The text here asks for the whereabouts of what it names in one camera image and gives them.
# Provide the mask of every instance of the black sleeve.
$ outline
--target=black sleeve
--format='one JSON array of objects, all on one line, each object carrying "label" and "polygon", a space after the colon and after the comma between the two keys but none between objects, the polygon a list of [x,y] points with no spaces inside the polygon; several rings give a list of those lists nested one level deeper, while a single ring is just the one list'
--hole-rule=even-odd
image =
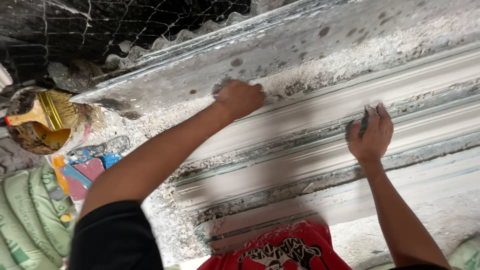
[{"label": "black sleeve", "polygon": [[152,228],[140,205],[120,201],[86,214],[75,226],[70,270],[162,270]]},{"label": "black sleeve", "polygon": [[431,264],[417,264],[405,267],[392,268],[392,270],[448,270],[446,268],[431,265]]}]

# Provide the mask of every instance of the dirty bucket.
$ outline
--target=dirty bucket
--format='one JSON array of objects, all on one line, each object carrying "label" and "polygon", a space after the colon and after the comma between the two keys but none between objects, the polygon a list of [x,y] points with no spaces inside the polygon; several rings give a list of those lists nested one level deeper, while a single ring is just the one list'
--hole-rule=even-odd
[{"label": "dirty bucket", "polygon": [[[44,88],[32,86],[19,90],[12,99],[7,115],[20,114],[29,111],[36,93]],[[51,131],[38,122],[23,123],[7,128],[10,137],[23,149],[39,155],[53,154],[58,151],[68,151],[83,143],[92,127],[90,117],[92,108],[85,104],[78,106],[78,121],[71,129]]]}]

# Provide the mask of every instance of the person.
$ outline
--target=person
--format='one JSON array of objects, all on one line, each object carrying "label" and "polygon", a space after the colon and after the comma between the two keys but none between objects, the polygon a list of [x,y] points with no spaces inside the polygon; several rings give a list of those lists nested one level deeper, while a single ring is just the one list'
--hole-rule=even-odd
[{"label": "person", "polygon": [[[206,109],[151,138],[103,172],[90,187],[76,224],[69,268],[162,269],[141,203],[206,139],[263,103],[260,85],[231,81]],[[389,114],[382,103],[376,109],[367,106],[366,110],[368,127],[360,137],[360,122],[352,123],[349,149],[367,175],[395,266],[449,269],[441,250],[383,170],[380,158],[393,134]],[[351,268],[334,252],[328,227],[304,221],[256,237],[234,252],[212,256],[199,269]]]}]

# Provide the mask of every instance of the hand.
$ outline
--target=hand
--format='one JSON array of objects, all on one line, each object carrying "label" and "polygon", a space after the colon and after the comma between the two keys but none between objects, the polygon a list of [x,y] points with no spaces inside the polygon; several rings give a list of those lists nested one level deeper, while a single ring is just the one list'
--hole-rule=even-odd
[{"label": "hand", "polygon": [[265,93],[261,85],[251,86],[239,80],[231,81],[217,95],[214,104],[220,104],[233,122],[263,106]]},{"label": "hand", "polygon": [[365,106],[365,109],[370,116],[367,130],[360,138],[360,122],[353,121],[348,146],[361,166],[366,163],[379,162],[387,151],[393,134],[392,119],[383,103],[378,103],[377,110],[369,105]]}]

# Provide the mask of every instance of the dark wall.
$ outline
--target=dark wall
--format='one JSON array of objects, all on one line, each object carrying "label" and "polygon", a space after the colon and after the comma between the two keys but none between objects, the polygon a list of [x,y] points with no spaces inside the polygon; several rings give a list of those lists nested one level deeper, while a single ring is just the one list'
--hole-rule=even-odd
[{"label": "dark wall", "polygon": [[126,56],[124,40],[148,49],[158,37],[249,10],[250,0],[2,0],[0,62],[16,82],[40,79],[50,61],[102,64]]}]

